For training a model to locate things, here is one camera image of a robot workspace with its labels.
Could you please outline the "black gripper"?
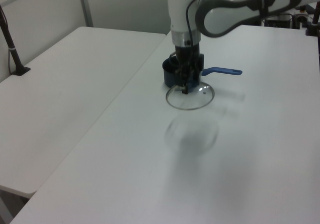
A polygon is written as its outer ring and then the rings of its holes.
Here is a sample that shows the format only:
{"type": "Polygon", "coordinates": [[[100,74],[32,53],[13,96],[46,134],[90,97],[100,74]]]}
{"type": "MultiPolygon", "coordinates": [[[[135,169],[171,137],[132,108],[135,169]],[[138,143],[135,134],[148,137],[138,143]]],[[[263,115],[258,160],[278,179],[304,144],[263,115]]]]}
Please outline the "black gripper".
{"type": "Polygon", "coordinates": [[[204,55],[200,53],[199,44],[192,47],[175,46],[178,68],[174,72],[176,89],[183,94],[189,93],[188,83],[199,83],[204,69],[204,55]]]}

